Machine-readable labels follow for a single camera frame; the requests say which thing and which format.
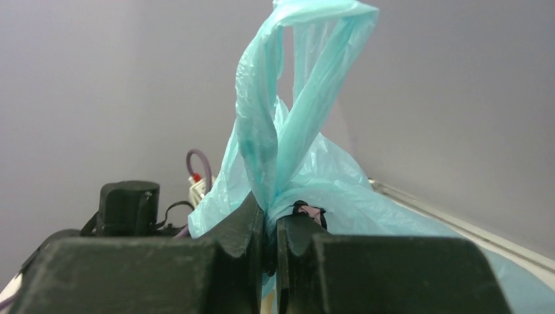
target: black plastic part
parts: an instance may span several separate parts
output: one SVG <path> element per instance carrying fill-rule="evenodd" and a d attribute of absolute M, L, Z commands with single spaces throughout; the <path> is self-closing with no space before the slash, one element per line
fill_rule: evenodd
<path fill-rule="evenodd" d="M 10 313 L 258 313 L 263 222 L 250 194 L 200 239 L 53 242 Z"/>
<path fill-rule="evenodd" d="M 280 313 L 510 313 L 465 239 L 330 235 L 306 216 L 277 236 Z"/>
<path fill-rule="evenodd" d="M 81 228 L 79 235 L 82 237 L 94 236 L 93 231 L 96 228 L 96 221 L 98 219 L 98 212 L 94 213 L 87 223 Z"/>
<path fill-rule="evenodd" d="M 21 266 L 20 273 L 22 275 L 27 274 L 31 266 L 34 265 L 38 255 L 44 252 L 44 250 L 48 249 L 52 242 L 60 239 L 65 239 L 67 237 L 78 237 L 78 236 L 79 236 L 79 230 L 76 230 L 76 229 L 66 229 L 66 230 L 61 230 L 54 234 L 51 234 L 46 240 L 44 240 L 41 243 L 41 246 L 38 247 L 35 250 L 35 252 L 33 252 L 33 254 L 31 254 L 31 256 L 29 256 L 29 258 L 23 263 L 23 265 Z"/>
<path fill-rule="evenodd" d="M 96 235 L 150 236 L 158 218 L 160 185 L 147 181 L 108 183 L 100 190 Z"/>

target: gray wall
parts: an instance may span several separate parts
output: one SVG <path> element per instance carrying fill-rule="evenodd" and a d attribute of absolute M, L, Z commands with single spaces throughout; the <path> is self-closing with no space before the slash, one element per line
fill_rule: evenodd
<path fill-rule="evenodd" d="M 555 258 L 555 1 L 372 0 L 340 102 L 369 175 Z"/>
<path fill-rule="evenodd" d="M 0 286 L 45 237 L 81 228 L 104 183 L 159 182 L 165 209 L 187 198 L 188 149 L 219 169 L 237 62 L 271 10 L 251 0 L 0 1 Z M 346 130 L 335 108 L 325 133 L 349 149 Z M 178 212 L 170 219 L 183 223 Z"/>

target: light blue plastic bag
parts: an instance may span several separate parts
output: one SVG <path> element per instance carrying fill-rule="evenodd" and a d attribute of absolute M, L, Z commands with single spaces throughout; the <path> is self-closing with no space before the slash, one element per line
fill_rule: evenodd
<path fill-rule="evenodd" d="M 274 1 L 239 62 L 236 121 L 214 187 L 189 216 L 193 237 L 222 221 L 251 190 L 266 213 L 268 234 L 295 201 L 304 200 L 326 209 L 332 234 L 460 237 L 373 192 L 357 162 L 319 133 L 377 19 L 378 9 L 354 0 Z M 291 113 L 276 94 L 287 26 L 295 36 Z M 515 313 L 555 313 L 553 290 L 484 251 Z M 274 283 L 264 276 L 263 296 Z"/>

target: bag handle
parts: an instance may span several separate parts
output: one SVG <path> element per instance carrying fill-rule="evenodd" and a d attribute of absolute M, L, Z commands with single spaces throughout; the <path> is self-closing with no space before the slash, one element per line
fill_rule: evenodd
<path fill-rule="evenodd" d="M 236 131 L 247 177 L 264 210 L 296 175 L 377 18 L 378 9 L 354 0 L 275 1 L 273 13 L 243 53 L 236 74 Z M 338 21 L 317 59 L 310 60 L 311 45 L 323 45 L 330 20 Z M 278 135 L 273 119 L 281 102 L 277 85 L 287 26 L 295 34 L 295 91 Z"/>

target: black cable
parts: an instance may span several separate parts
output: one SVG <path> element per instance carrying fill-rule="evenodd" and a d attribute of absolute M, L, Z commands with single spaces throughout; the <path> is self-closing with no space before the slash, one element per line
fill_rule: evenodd
<path fill-rule="evenodd" d="M 168 213 L 169 213 L 169 211 L 170 211 L 172 208 L 177 207 L 177 206 L 180 206 L 180 205 L 189 206 L 192 210 L 194 210 L 194 206 L 193 206 L 189 201 L 177 201 L 177 202 L 171 204 L 171 205 L 168 207 L 168 209 L 166 209 L 166 214 L 164 215 L 164 220 L 163 220 L 162 222 L 159 222 L 158 224 L 155 224 L 155 225 L 154 225 L 154 229 L 156 230 L 156 229 L 160 229 L 161 227 L 163 227 L 163 226 L 166 224 L 166 221 L 168 221 Z"/>

